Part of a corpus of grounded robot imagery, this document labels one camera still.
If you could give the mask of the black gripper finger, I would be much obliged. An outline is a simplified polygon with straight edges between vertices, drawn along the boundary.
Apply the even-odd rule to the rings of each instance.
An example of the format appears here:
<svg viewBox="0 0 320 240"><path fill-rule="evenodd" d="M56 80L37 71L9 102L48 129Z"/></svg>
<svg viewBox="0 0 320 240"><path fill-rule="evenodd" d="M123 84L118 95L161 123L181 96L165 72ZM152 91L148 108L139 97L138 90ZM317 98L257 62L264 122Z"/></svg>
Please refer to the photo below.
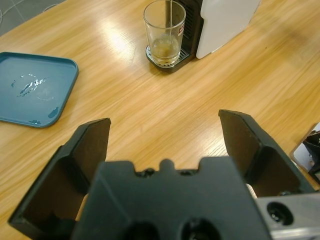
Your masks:
<svg viewBox="0 0 320 240"><path fill-rule="evenodd" d="M8 223L26 236L70 236L98 165L107 156L111 120L80 125L52 155Z"/></svg>
<svg viewBox="0 0 320 240"><path fill-rule="evenodd" d="M221 109L226 151L258 197L313 193L314 188L277 142L255 119Z"/></svg>

